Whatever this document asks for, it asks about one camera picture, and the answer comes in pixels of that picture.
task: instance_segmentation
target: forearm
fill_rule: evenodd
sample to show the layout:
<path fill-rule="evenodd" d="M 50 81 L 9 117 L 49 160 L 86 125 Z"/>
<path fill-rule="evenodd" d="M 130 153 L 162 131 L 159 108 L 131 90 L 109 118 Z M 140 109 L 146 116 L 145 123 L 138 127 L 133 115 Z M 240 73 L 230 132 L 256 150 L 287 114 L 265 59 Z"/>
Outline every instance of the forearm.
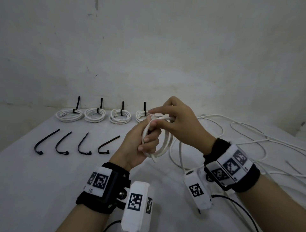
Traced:
<path fill-rule="evenodd" d="M 101 232 L 109 215 L 98 213 L 85 205 L 76 205 L 56 232 Z"/>
<path fill-rule="evenodd" d="M 264 232 L 305 231 L 306 210 L 265 176 L 237 195 Z"/>

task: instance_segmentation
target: table surface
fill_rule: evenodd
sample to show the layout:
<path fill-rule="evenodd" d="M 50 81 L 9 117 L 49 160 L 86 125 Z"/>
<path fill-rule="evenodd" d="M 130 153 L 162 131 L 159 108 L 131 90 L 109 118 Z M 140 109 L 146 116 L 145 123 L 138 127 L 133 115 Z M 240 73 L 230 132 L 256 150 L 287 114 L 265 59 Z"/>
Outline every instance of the table surface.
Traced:
<path fill-rule="evenodd" d="M 225 129 L 223 139 L 236 143 L 248 141 L 230 128 L 229 120 L 220 117 L 212 119 Z M 215 136 L 221 132 L 213 122 L 200 122 Z M 0 231 L 55 231 L 75 206 L 75 200 L 92 170 L 110 159 L 126 133 L 136 123 L 134 115 L 129 123 L 123 125 L 112 124 L 108 117 L 99 123 L 90 123 L 84 118 L 66 123 L 58 121 L 53 116 L 3 150 L 0 153 Z M 256 124 L 254 121 L 248 123 L 270 136 L 306 147 L 306 143 L 275 126 Z M 262 139 L 261 136 L 239 125 L 234 126 L 253 139 Z M 35 153 L 35 144 L 57 129 L 61 130 L 38 147 L 44 154 L 40 156 Z M 60 151 L 68 150 L 70 154 L 58 154 L 55 145 L 70 131 L 72 134 L 58 147 Z M 79 142 L 87 132 L 89 135 L 80 149 L 84 152 L 92 151 L 91 156 L 82 155 L 77 151 Z M 119 139 L 101 149 L 109 150 L 109 155 L 98 153 L 97 149 L 101 144 L 118 135 L 121 136 Z M 298 152 L 270 142 L 264 142 L 262 145 L 269 153 L 266 163 L 292 173 L 294 170 L 285 160 L 300 162 L 306 167 L 306 158 Z M 254 159 L 263 155 L 263 151 L 256 144 L 242 145 L 241 148 Z M 183 145 L 182 153 L 186 167 L 193 168 L 203 163 L 200 152 L 190 146 Z M 173 154 L 178 161 L 178 142 L 174 145 Z M 157 158 L 157 161 L 157 164 L 154 164 L 151 159 L 146 159 L 143 164 L 134 168 L 130 175 L 132 182 L 148 182 L 155 188 L 150 232 L 248 231 L 225 199 L 214 198 L 212 208 L 199 214 L 183 183 L 182 170 L 171 162 L 167 153 Z M 274 175 L 274 178 L 280 184 L 306 192 L 306 189 L 291 177 Z M 306 205 L 303 194 L 290 188 L 284 189 L 293 199 Z M 121 219 L 122 213 L 122 210 L 115 209 L 109 223 Z M 109 231 L 120 231 L 119 225 L 112 226 Z"/>

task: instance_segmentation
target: black wire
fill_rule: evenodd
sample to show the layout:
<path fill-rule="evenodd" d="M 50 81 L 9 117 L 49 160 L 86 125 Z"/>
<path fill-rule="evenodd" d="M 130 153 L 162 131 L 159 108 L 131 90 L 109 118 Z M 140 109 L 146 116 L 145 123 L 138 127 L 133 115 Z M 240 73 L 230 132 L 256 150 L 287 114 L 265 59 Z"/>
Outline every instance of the black wire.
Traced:
<path fill-rule="evenodd" d="M 233 203 L 235 203 L 236 205 L 238 205 L 248 216 L 249 216 L 249 218 L 252 220 L 252 222 L 253 222 L 253 224 L 254 224 L 254 226 L 255 226 L 255 229 L 256 229 L 256 231 L 257 232 L 259 232 L 258 231 L 258 228 L 257 228 L 257 226 L 256 226 L 256 224 L 255 224 L 255 222 L 254 222 L 254 220 L 253 220 L 253 218 L 252 218 L 252 216 L 238 203 L 238 202 L 236 202 L 236 201 L 234 201 L 233 199 L 231 199 L 231 198 L 229 198 L 229 197 L 227 197 L 227 196 L 222 196 L 222 195 L 217 195 L 217 194 L 215 194 L 215 195 L 212 195 L 211 196 L 212 198 L 215 198 L 215 197 L 222 197 L 222 198 L 225 198 L 225 199 L 227 199 L 227 200 L 230 200 L 231 202 L 233 202 Z"/>
<path fill-rule="evenodd" d="M 113 224 L 120 223 L 120 222 L 121 222 L 121 220 L 112 222 L 111 224 L 109 224 L 109 225 L 105 228 L 105 230 L 103 230 L 103 232 L 106 232 Z"/>

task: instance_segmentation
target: black cable tie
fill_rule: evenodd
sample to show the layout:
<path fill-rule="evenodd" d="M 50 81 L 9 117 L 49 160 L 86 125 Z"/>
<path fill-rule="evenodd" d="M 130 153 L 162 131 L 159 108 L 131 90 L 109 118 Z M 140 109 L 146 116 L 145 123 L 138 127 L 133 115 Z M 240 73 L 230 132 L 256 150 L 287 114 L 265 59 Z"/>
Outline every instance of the black cable tie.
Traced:
<path fill-rule="evenodd" d="M 101 98 L 100 109 L 102 109 L 103 97 Z"/>
<path fill-rule="evenodd" d="M 67 135 L 65 135 L 57 144 L 56 144 L 56 146 L 55 146 L 55 150 L 56 150 L 56 152 L 57 153 L 59 153 L 59 154 L 63 154 L 63 155 L 69 155 L 69 152 L 68 151 L 65 151 L 65 152 L 59 152 L 58 150 L 57 150 L 57 147 L 58 147 L 58 145 L 68 136 L 68 135 L 70 135 L 72 133 L 72 131 L 71 132 L 69 132 Z"/>
<path fill-rule="evenodd" d="M 118 138 L 120 138 L 120 136 L 117 136 L 116 138 L 113 138 L 113 139 L 109 140 L 108 142 L 106 142 L 106 143 L 102 144 L 102 145 L 101 145 L 101 146 L 98 148 L 98 152 L 99 152 L 99 154 L 102 154 L 102 155 L 108 155 L 108 154 L 110 153 L 110 151 L 109 151 L 109 150 L 107 150 L 107 152 L 100 152 L 100 151 L 99 151 L 99 149 L 100 149 L 101 147 L 103 147 L 103 146 L 105 146 L 105 145 L 109 144 L 110 142 L 112 142 L 112 141 L 114 141 L 114 140 L 118 139 Z"/>
<path fill-rule="evenodd" d="M 87 132 L 87 134 L 85 135 L 85 137 L 82 139 L 82 141 L 80 142 L 80 144 L 77 147 L 77 150 L 79 151 L 79 153 L 83 154 L 83 155 L 91 155 L 91 152 L 81 152 L 80 151 L 80 145 L 82 144 L 82 142 L 84 141 L 84 139 L 87 137 L 89 132 Z"/>
<path fill-rule="evenodd" d="M 74 113 L 75 110 L 77 110 L 79 108 L 80 98 L 81 97 L 79 96 L 78 99 L 77 99 L 77 106 L 76 106 L 75 109 L 72 110 L 73 113 Z"/>
<path fill-rule="evenodd" d="M 47 137 L 44 137 L 41 141 L 39 141 L 39 142 L 35 145 L 34 151 L 35 151 L 37 154 L 42 155 L 42 154 L 43 154 L 42 151 L 37 151 L 37 150 L 36 150 L 36 148 L 38 147 L 38 145 L 41 144 L 43 141 L 45 141 L 45 140 L 46 140 L 47 138 L 49 138 L 50 136 L 54 135 L 56 132 L 59 132 L 59 131 L 60 131 L 60 129 L 54 131 L 53 133 L 51 133 L 51 134 L 48 135 Z"/>
<path fill-rule="evenodd" d="M 121 114 L 121 116 L 123 116 L 122 115 L 122 111 L 124 110 L 124 102 L 122 102 L 122 110 L 120 110 L 120 114 Z"/>

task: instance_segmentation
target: white device housing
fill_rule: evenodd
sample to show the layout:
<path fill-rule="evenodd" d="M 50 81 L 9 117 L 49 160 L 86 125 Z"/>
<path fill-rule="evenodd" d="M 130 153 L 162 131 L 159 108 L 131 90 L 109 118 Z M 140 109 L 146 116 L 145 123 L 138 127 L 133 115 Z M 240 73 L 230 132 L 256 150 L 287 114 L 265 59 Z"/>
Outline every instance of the white device housing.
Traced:
<path fill-rule="evenodd" d="M 184 182 L 198 209 L 211 208 L 210 191 L 205 178 L 204 165 L 190 169 L 184 175 Z"/>
<path fill-rule="evenodd" d="M 149 231 L 153 197 L 154 188 L 149 183 L 140 181 L 132 183 L 121 220 L 122 231 Z"/>

